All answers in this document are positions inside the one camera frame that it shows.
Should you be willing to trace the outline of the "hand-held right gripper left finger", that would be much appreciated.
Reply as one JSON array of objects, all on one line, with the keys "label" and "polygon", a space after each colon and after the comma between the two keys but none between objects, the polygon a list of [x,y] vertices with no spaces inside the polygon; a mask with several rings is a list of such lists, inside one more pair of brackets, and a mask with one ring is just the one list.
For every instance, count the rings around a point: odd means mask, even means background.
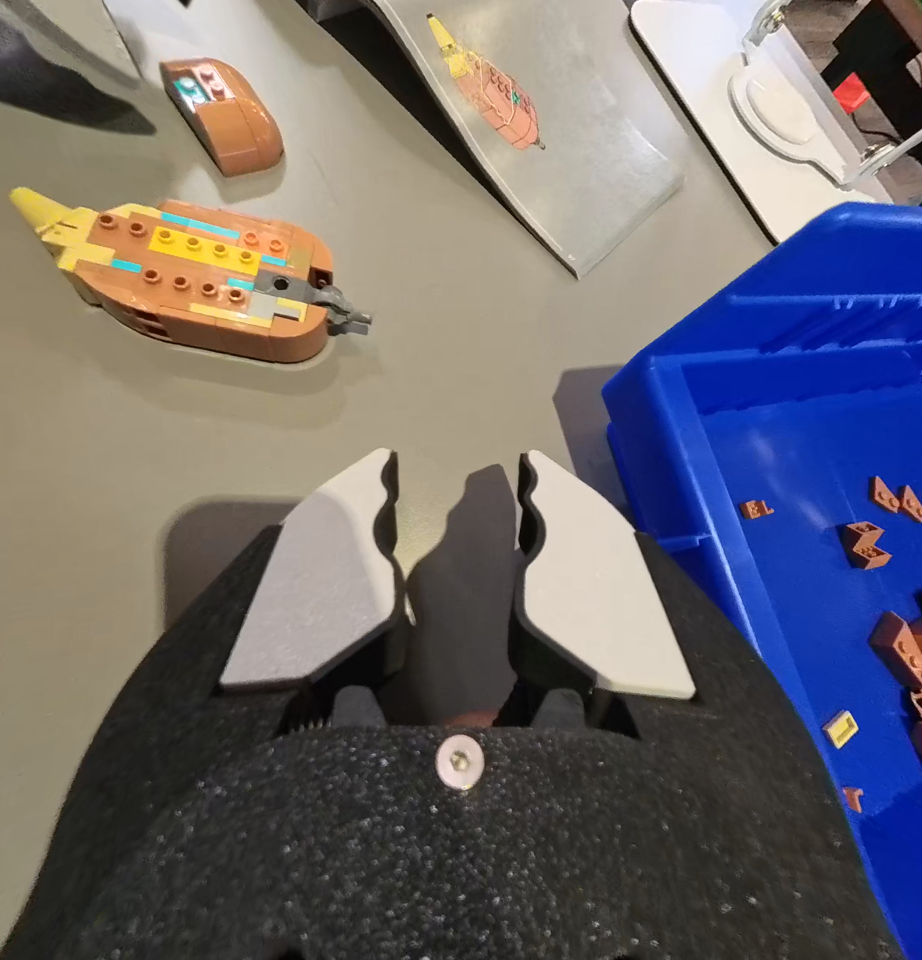
[{"label": "hand-held right gripper left finger", "polygon": [[219,678],[221,690],[320,680],[405,613],[395,558],[398,458],[378,448],[287,513]]}]

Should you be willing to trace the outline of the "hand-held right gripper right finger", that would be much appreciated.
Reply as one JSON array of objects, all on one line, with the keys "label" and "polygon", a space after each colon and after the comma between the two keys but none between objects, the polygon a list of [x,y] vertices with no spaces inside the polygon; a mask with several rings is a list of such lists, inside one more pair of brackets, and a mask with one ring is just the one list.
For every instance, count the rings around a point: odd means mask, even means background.
[{"label": "hand-held right gripper right finger", "polygon": [[520,456],[512,666],[546,688],[691,699],[696,692],[635,528],[539,450]]}]

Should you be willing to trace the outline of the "blue plastic bin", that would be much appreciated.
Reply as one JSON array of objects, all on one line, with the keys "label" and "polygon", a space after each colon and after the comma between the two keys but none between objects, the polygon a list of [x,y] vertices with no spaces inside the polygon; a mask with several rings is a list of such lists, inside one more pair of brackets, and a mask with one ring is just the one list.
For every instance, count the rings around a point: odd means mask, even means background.
[{"label": "blue plastic bin", "polygon": [[[922,489],[922,207],[818,216],[605,385],[608,438],[639,528],[702,587],[807,717],[735,510]],[[849,819],[908,958],[922,958],[922,787]]]}]

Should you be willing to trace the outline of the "pile of brown toy bricks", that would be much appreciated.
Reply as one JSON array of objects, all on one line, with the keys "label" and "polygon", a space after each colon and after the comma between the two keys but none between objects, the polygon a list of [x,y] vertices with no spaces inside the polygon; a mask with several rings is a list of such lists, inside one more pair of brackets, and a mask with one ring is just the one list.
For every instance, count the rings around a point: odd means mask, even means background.
[{"label": "pile of brown toy bricks", "polygon": [[[922,488],[874,475],[834,513],[779,492],[735,510],[846,806],[890,809],[922,787]],[[859,732],[836,750],[823,725],[841,710]]]}]

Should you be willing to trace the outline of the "brown toy brick ship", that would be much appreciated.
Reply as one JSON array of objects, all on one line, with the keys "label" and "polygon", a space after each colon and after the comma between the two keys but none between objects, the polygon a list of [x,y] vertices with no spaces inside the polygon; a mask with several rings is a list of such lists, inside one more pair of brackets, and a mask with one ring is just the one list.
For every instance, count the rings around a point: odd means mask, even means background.
[{"label": "brown toy brick ship", "polygon": [[331,335],[370,331],[329,248],[298,225],[175,199],[94,210],[22,186],[9,198],[87,304],[160,342],[296,364]]}]

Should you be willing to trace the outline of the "round brown brick assembly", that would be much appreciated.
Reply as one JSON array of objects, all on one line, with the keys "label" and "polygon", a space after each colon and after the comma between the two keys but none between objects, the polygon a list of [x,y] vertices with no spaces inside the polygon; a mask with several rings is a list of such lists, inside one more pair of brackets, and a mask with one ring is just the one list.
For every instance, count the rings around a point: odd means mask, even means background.
[{"label": "round brown brick assembly", "polygon": [[165,92],[226,178],[267,171],[281,161],[275,120],[244,76],[211,57],[162,61]]}]

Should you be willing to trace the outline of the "grey instruction booklet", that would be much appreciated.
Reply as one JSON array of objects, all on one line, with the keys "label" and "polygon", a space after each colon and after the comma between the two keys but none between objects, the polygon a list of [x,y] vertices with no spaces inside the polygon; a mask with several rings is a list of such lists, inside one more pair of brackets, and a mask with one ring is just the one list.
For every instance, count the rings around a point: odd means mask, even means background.
[{"label": "grey instruction booklet", "polygon": [[526,228],[581,279],[683,182],[599,75],[566,2],[304,2],[369,11]]}]

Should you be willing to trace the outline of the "white rounded board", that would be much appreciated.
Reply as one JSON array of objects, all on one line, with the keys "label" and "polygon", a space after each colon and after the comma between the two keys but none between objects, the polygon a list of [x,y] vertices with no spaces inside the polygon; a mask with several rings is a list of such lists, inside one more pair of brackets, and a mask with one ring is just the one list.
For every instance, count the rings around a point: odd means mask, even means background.
[{"label": "white rounded board", "polygon": [[[816,167],[792,162],[756,139],[737,116],[729,81],[741,66],[741,40],[765,2],[635,2],[636,37],[706,140],[765,234],[784,241],[808,221],[845,202],[891,204],[882,175],[850,191],[836,187]],[[848,166],[867,148],[850,132],[833,94],[794,41],[784,22],[758,51],[810,104],[831,145]]]}]

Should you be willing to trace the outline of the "white plastic fixture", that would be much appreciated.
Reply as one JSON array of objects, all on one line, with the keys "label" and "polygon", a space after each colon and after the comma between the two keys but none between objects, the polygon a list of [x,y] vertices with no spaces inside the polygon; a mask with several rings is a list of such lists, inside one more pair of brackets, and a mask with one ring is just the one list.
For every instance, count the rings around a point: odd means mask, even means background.
[{"label": "white plastic fixture", "polygon": [[868,147],[848,166],[824,134],[810,104],[758,49],[783,25],[787,1],[767,1],[741,40],[741,66],[729,81],[733,108],[749,132],[779,156],[816,167],[850,191],[922,144],[922,129],[895,146]]}]

